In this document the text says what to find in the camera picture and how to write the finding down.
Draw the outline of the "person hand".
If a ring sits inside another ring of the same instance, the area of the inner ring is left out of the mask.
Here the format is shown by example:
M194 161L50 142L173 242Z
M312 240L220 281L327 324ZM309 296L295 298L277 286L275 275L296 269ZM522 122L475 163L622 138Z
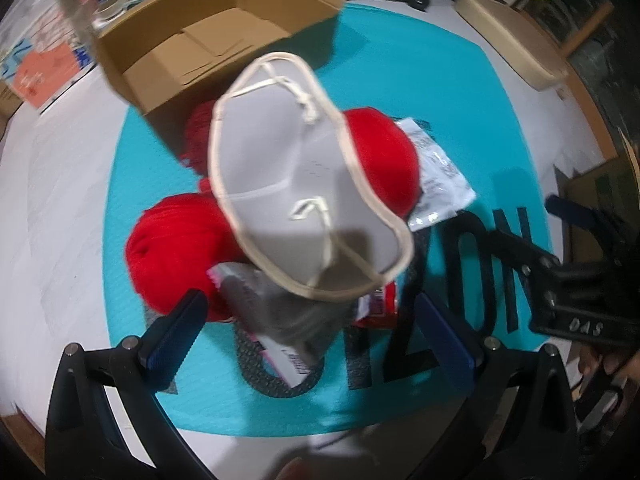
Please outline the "person hand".
M635 359L628 359L618 353L604 356L586 344L582 344L578 353L579 373L588 376L600 367L605 370L606 374L614 374L617 378L636 379L637 377Z

